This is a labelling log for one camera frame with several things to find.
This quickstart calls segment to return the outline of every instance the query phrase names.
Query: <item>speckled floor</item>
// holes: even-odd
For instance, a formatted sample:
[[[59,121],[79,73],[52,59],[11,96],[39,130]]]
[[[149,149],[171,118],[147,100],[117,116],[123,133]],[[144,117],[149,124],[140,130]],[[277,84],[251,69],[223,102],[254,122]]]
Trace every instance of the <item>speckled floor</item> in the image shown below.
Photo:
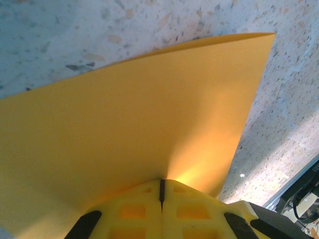
[[[0,97],[198,37],[276,32],[220,195],[262,205],[319,153],[318,14],[317,0],[2,0]]]

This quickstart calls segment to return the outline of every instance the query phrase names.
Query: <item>rectangular hole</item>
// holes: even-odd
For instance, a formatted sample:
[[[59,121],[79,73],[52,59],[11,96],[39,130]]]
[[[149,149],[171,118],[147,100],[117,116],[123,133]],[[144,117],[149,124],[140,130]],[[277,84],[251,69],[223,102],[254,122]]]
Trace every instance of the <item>rectangular hole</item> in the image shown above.
[[[110,231],[107,239],[145,239],[146,228],[116,228]]]
[[[126,203],[118,211],[118,217],[121,219],[138,219],[145,218],[145,216],[146,208],[143,204]]]
[[[176,216],[180,219],[210,219],[208,210],[201,203],[185,203],[178,206]]]
[[[183,230],[183,239],[222,239],[213,229],[188,228]]]
[[[150,193],[151,191],[152,191],[151,188],[146,188],[146,189],[144,189],[142,192],[143,192],[143,193]]]
[[[175,193],[185,193],[185,192],[186,192],[185,189],[180,188],[180,187],[174,187],[173,191],[174,191]]]

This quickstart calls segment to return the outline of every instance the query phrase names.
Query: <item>yellow plastic part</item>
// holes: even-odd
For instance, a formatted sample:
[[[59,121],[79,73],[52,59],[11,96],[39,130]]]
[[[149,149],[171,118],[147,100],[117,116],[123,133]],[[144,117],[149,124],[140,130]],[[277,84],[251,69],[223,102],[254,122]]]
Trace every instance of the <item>yellow plastic part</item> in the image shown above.
[[[89,212],[102,216],[90,239],[161,239],[160,181],[135,187]]]
[[[161,211],[159,191],[151,181],[90,209],[102,216],[89,239],[237,239],[224,213],[258,219],[247,202],[227,205],[174,180],[165,181]]]

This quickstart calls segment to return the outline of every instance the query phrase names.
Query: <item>yellow paper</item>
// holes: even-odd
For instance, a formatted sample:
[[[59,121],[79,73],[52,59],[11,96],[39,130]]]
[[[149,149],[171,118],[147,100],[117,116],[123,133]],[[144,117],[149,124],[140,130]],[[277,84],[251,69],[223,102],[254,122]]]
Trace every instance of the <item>yellow paper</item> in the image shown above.
[[[157,178],[217,196],[273,34],[196,40],[0,101],[0,226],[63,238]]]

